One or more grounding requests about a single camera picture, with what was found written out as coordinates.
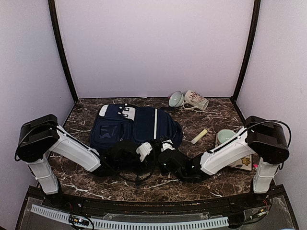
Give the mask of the navy blue student backpack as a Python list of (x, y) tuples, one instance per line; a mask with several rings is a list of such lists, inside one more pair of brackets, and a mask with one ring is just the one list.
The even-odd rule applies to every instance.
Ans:
[(180, 124), (169, 113), (153, 107), (131, 104), (105, 104), (95, 118), (89, 137), (90, 147), (106, 150), (117, 142), (143, 142), (168, 137), (178, 148), (183, 139)]

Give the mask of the pale yellow highlighter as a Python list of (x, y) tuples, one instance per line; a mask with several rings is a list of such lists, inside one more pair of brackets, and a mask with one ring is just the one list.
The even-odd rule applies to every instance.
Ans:
[(200, 132), (192, 141), (192, 144), (196, 144), (203, 136), (207, 134), (208, 130), (204, 129), (202, 132)]

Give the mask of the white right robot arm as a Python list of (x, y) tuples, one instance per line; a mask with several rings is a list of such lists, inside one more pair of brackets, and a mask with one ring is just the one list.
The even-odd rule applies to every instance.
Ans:
[(165, 140), (158, 163), (163, 172), (171, 172), (181, 181), (199, 183), (229, 164), (257, 154), (260, 161), (252, 180), (252, 192), (245, 196), (245, 204), (255, 208), (263, 201), (263, 194), (268, 192), (279, 165), (290, 156), (291, 138), (285, 137), (285, 127), (288, 125), (282, 121), (250, 116), (245, 126), (229, 140), (192, 159), (176, 149), (170, 140)]

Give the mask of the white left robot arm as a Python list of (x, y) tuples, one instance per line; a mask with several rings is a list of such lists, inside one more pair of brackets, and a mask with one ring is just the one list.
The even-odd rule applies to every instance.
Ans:
[(39, 182), (43, 192), (57, 209), (63, 209), (68, 199), (60, 192), (60, 183), (47, 160), (47, 154), (57, 153), (82, 166), (86, 171), (98, 177), (116, 175), (132, 182), (143, 180), (128, 179), (120, 174), (130, 166), (144, 163), (147, 157), (153, 157), (151, 170), (155, 170), (155, 141), (144, 142), (140, 146), (129, 140), (117, 142), (110, 150), (98, 152), (70, 135), (58, 124), (55, 115), (49, 114), (22, 125), (19, 142), (15, 151), (15, 161), (24, 161)]

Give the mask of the tipped celadon bowl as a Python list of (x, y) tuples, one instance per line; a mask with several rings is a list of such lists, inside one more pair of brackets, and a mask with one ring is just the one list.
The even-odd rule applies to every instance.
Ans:
[(184, 103), (184, 95), (181, 91), (174, 92), (168, 101), (168, 105), (172, 108), (179, 108)]

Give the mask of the white floral mug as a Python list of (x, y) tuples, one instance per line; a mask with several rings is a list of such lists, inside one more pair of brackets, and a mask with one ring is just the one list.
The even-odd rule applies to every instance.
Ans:
[(209, 104), (208, 99), (195, 91), (188, 90), (184, 96), (183, 108), (186, 110), (198, 109), (204, 111)]

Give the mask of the upright celadon bowl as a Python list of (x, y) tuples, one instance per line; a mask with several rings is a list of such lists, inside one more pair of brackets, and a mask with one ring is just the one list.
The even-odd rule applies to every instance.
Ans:
[(228, 140), (230, 140), (236, 132), (230, 130), (230, 129), (222, 129), (216, 134), (216, 140), (215, 140), (215, 145), (221, 145)]

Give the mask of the small green circuit board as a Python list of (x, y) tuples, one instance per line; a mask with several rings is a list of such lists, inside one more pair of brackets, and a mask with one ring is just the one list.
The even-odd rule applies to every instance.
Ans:
[(70, 215), (68, 221), (71, 225), (78, 227), (88, 227), (90, 223), (87, 219), (76, 215)]

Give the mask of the black front rail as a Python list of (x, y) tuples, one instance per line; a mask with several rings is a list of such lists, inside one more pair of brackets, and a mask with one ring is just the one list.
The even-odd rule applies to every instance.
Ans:
[(87, 216), (103, 216), (107, 213), (128, 215), (179, 215), (206, 213), (210, 215), (232, 215), (244, 210), (243, 200), (248, 194), (222, 198), (182, 201), (182, 202), (127, 202), (86, 198), (64, 194), (73, 212)]

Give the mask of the left black frame post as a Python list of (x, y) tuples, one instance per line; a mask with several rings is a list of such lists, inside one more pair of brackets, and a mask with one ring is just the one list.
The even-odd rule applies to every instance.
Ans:
[(59, 21), (58, 21), (58, 16), (57, 16), (57, 10), (56, 10), (56, 3), (54, 0), (48, 0), (48, 7), (49, 7), (49, 14), (51, 18), (51, 23), (52, 23), (52, 28), (53, 28), (53, 33), (58, 49), (58, 54), (60, 58), (60, 62), (62, 65), (62, 69), (64, 72), (64, 76), (68, 85), (68, 88), (70, 90), (70, 94), (72, 96), (72, 99), (74, 103), (78, 102), (79, 98), (77, 95), (77, 91), (75, 89), (73, 79), (69, 70), (69, 65), (67, 62), (64, 46), (63, 46), (63, 41), (61, 38), (61, 32), (60, 32), (60, 27), (59, 27)]

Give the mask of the black frame post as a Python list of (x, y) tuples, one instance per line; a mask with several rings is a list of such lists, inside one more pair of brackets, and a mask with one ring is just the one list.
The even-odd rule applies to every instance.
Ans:
[(63, 41), (61, 38), (61, 32), (60, 32), (60, 27), (59, 27), (59, 21), (58, 21), (58, 16), (57, 16), (57, 10), (56, 10), (56, 3), (54, 0), (48, 0), (48, 7), (49, 7), (49, 14), (51, 18), (51, 23), (52, 23), (52, 28), (53, 28), (53, 33), (58, 49), (58, 54), (60, 58), (60, 62), (62, 65), (62, 69), (64, 72), (64, 76), (68, 85), (68, 88), (70, 90), (70, 94), (72, 96), (72, 99), (74, 103), (78, 102), (79, 98), (77, 95), (77, 91), (75, 89), (73, 79), (69, 70), (69, 65), (67, 62), (64, 46), (63, 46)]
[(250, 23), (250, 28), (249, 28), (249, 33), (248, 33), (248, 39), (247, 39), (247, 44), (242, 60), (242, 65), (240, 68), (239, 76), (237, 79), (236, 87), (233, 93), (233, 96), (231, 97), (232, 103), (236, 104), (242, 85), (243, 81), (245, 78), (245, 74), (248, 68), (248, 63), (250, 59), (250, 55), (252, 52), (253, 44), (254, 44), (254, 38), (256, 34), (256, 29), (258, 25), (258, 19), (259, 19), (259, 13), (260, 13), (260, 6), (261, 6), (261, 0), (254, 0), (253, 4), (253, 11), (252, 11), (252, 17), (251, 17), (251, 23)]

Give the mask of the right black frame post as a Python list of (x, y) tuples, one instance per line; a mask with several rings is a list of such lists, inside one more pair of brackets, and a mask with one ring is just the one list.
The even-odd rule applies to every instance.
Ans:
[(236, 104), (242, 85), (243, 81), (245, 78), (245, 74), (248, 68), (248, 63), (250, 59), (250, 55), (252, 52), (253, 44), (254, 44), (254, 38), (256, 34), (256, 29), (258, 25), (258, 19), (259, 19), (259, 13), (260, 13), (260, 6), (261, 6), (261, 0), (254, 0), (253, 4), (253, 11), (252, 11), (252, 17), (251, 17), (251, 23), (250, 23), (250, 28), (249, 28), (249, 33), (248, 33), (248, 39), (247, 39), (247, 44), (242, 60), (242, 65), (240, 68), (239, 76), (237, 79), (236, 87), (233, 93), (233, 96), (231, 97), (232, 103)]

